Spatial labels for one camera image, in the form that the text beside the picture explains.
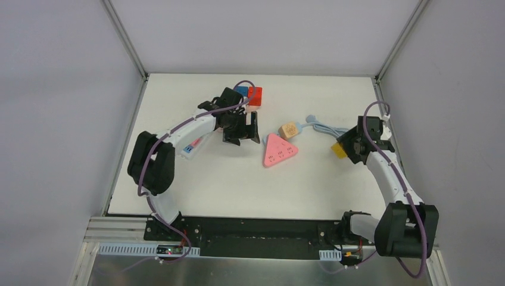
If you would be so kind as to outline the yellow cube socket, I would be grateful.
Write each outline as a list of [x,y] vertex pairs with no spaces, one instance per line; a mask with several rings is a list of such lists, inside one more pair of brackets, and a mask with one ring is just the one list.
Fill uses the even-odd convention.
[[339,142],[334,143],[331,146],[331,150],[339,159],[344,159],[348,157],[347,153],[344,150],[344,147]]

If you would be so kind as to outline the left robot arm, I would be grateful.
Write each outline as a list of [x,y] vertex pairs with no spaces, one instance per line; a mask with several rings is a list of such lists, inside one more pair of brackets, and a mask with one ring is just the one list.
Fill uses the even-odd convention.
[[169,192],[174,181],[176,157],[197,139],[222,130],[223,142],[239,146],[242,140],[260,143],[258,114],[247,111],[249,98],[224,88],[221,96],[204,101],[182,123],[159,133],[141,132],[135,141],[127,174],[137,186],[137,195],[146,197],[151,214],[160,221],[159,233],[167,241],[178,239],[182,226],[175,219],[179,207]]

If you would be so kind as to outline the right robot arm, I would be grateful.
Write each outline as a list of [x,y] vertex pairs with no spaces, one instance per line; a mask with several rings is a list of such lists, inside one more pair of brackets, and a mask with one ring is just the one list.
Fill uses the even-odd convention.
[[305,126],[335,137],[332,151],[338,158],[366,166],[386,205],[379,219],[366,212],[345,212],[336,225],[337,237],[346,244],[360,238],[370,241],[376,254],[395,258],[410,277],[418,279],[426,271],[434,246],[439,212],[415,193],[399,167],[391,141],[382,139],[390,116],[391,106],[375,101],[351,129],[328,126],[313,116],[306,118]]

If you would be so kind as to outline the pink plug adapter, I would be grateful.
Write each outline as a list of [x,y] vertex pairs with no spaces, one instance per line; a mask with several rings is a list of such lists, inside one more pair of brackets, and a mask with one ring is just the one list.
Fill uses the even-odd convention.
[[195,148],[196,146],[198,146],[200,144],[201,141],[202,141],[202,138],[198,138],[191,143],[191,146]]

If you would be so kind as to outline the tan cube socket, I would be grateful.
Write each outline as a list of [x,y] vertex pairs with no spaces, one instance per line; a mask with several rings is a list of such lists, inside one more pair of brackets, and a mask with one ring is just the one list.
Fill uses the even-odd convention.
[[286,141],[297,136],[299,132],[300,131],[296,122],[285,123],[278,129],[279,136]]

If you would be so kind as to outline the pink triangular power strip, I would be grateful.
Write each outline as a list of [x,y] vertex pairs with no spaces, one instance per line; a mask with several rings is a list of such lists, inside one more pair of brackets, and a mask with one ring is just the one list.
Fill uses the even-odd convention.
[[298,154],[298,148],[279,135],[270,133],[266,136],[263,166],[272,167]]

